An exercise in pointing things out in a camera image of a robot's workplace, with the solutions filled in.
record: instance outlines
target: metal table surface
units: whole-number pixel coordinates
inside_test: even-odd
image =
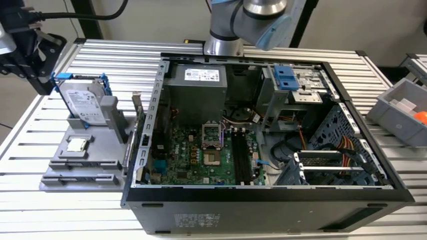
[[[149,105],[161,52],[201,54],[199,44],[89,40],[75,44],[57,72],[82,75],[106,73],[119,98],[119,108],[135,115],[133,91]],[[354,99],[368,114],[390,82],[368,57],[354,51],[275,48],[266,52],[246,46],[247,57],[330,62]],[[427,239],[427,149],[410,148],[378,125],[370,124],[382,149],[417,200],[392,215],[351,233],[269,235],[149,236],[130,210],[121,209],[119,192],[39,191],[65,132],[69,111],[59,94],[38,96],[0,146],[0,239]]]

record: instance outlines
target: motherboard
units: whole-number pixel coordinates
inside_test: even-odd
[[[255,132],[219,126],[209,123],[203,128],[194,125],[173,129],[169,158],[155,160],[153,184],[266,185],[263,167],[257,164],[261,154]],[[157,167],[158,161],[165,164]]]

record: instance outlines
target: orange object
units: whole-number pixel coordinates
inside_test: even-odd
[[[414,114],[414,118],[417,118],[418,120],[421,120],[421,122],[424,124],[427,124],[427,111],[421,111],[418,113]]]

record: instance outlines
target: gray storage bin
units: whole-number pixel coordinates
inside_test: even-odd
[[[382,95],[368,118],[413,147],[427,146],[427,125],[414,114],[427,111],[427,89],[402,79]]]

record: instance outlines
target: open computer tower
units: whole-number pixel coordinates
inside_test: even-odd
[[[149,234],[350,232],[412,202],[327,62],[162,54],[122,199]]]

